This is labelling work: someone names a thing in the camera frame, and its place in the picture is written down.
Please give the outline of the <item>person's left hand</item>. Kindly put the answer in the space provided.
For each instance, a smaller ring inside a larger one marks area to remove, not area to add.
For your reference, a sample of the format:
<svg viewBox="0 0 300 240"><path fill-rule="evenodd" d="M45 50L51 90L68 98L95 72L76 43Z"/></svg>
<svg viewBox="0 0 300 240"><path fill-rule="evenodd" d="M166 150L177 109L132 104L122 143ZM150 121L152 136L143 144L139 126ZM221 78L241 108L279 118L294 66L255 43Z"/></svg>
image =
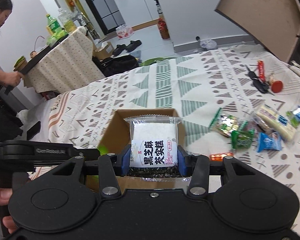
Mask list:
<svg viewBox="0 0 300 240"><path fill-rule="evenodd" d="M0 206L8 205L8 202L9 202L9 199L10 199L12 193L13 193L12 189L0 188ZM15 232L15 230L17 230L17 226L14 223L11 216L3 217L2 224L9 231L10 234L12 234L13 232Z"/></svg>

